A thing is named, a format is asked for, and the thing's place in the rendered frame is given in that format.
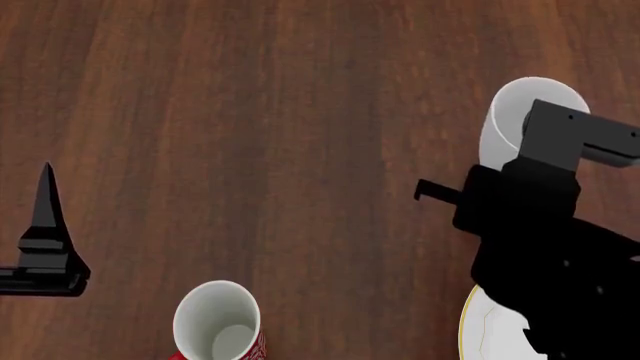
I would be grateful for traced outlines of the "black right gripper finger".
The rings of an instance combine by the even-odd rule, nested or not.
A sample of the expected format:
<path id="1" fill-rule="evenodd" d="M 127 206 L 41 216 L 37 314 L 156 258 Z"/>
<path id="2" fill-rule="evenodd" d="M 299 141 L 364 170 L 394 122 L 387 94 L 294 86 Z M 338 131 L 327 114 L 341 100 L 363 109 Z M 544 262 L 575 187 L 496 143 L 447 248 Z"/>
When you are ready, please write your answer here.
<path id="1" fill-rule="evenodd" d="M 413 198 L 419 201 L 421 197 L 431 197 L 433 199 L 456 205 L 461 192 L 445 185 L 440 185 L 426 179 L 419 179 L 414 191 Z"/>

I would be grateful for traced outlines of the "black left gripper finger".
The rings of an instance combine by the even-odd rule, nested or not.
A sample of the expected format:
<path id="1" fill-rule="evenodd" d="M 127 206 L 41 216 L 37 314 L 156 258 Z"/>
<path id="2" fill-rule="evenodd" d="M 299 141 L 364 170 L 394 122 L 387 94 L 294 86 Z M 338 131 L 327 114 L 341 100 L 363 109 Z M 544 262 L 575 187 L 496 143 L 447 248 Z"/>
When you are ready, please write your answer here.
<path id="1" fill-rule="evenodd" d="M 63 269 L 74 250 L 62 211 L 53 167 L 44 164 L 31 223 L 20 237 L 18 264 L 23 268 Z"/>

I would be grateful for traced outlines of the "white plate with gold rim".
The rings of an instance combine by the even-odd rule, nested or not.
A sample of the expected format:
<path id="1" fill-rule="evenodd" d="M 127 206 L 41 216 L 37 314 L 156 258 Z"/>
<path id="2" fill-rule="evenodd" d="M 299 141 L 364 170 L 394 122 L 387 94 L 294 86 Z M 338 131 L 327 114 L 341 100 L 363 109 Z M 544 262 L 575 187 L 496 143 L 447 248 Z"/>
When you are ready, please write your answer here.
<path id="1" fill-rule="evenodd" d="M 469 294 L 458 329 L 459 360 L 547 360 L 527 341 L 527 320 L 505 308 L 475 286 Z"/>

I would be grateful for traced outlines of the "red mug with white inside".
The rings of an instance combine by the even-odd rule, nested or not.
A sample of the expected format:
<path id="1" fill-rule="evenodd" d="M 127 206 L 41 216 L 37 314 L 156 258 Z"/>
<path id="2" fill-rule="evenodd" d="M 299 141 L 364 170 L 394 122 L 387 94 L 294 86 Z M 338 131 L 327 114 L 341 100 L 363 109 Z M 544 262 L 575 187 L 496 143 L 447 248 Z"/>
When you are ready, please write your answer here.
<path id="1" fill-rule="evenodd" d="M 260 308 L 233 281 L 191 290 L 175 311 L 172 329 L 177 351 L 168 360 L 267 360 Z"/>

